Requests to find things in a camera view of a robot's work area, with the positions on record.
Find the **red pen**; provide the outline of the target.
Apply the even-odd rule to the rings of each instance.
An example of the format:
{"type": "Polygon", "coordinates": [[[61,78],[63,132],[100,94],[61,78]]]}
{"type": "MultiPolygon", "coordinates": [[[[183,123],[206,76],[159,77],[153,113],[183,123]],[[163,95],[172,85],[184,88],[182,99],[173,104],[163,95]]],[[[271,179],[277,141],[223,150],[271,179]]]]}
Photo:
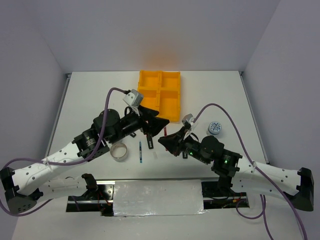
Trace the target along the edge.
{"type": "Polygon", "coordinates": [[[164,137],[166,137],[167,136],[167,127],[166,126],[163,128],[163,131],[164,131],[164,137]]]}

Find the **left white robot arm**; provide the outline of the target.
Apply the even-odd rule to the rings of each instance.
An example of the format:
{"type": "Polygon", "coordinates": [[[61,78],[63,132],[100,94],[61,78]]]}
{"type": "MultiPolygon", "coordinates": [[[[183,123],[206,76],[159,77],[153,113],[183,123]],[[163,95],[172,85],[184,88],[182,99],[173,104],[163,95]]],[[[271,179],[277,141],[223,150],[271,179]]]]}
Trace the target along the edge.
{"type": "Polygon", "coordinates": [[[38,202],[46,205],[64,196],[95,198],[100,190],[92,174],[65,179],[58,177],[77,165],[108,153],[109,144],[115,144],[138,130],[155,137],[170,122],[158,114],[158,111],[143,106],[124,117],[114,109],[104,110],[89,129],[57,152],[42,160],[29,159],[31,164],[23,168],[13,169],[6,165],[0,171],[7,204],[2,209],[11,216],[22,217],[39,210],[38,202]]]}

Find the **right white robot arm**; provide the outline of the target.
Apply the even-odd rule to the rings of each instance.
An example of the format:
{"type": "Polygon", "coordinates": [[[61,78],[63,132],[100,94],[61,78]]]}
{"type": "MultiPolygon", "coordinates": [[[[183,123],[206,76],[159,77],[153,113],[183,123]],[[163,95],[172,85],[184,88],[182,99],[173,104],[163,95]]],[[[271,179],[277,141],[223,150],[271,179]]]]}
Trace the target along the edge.
{"type": "Polygon", "coordinates": [[[185,136],[186,129],[162,136],[158,142],[172,155],[184,153],[211,166],[218,175],[217,190],[223,196],[252,193],[288,200],[298,210],[314,210],[314,179],[308,168],[289,170],[247,157],[225,148],[214,136],[201,141],[185,136]]]}

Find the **blue gel pen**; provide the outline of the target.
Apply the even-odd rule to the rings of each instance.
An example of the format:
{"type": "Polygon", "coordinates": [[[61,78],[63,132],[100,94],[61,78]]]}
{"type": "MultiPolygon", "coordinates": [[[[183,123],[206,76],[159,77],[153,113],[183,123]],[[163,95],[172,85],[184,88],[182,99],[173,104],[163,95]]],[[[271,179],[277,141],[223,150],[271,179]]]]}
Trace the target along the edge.
{"type": "Polygon", "coordinates": [[[142,142],[141,142],[141,140],[139,141],[139,162],[140,162],[141,164],[143,163],[142,142]]]}

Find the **pink cap black highlighter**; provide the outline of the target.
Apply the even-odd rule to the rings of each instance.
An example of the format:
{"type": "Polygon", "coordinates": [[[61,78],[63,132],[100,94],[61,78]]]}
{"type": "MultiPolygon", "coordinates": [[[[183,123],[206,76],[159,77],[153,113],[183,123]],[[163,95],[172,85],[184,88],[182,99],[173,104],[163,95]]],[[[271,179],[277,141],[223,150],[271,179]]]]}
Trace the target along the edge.
{"type": "Polygon", "coordinates": [[[187,159],[187,158],[188,158],[188,155],[187,155],[185,152],[183,152],[183,153],[182,153],[182,158],[183,158],[183,159],[187,159]]]}

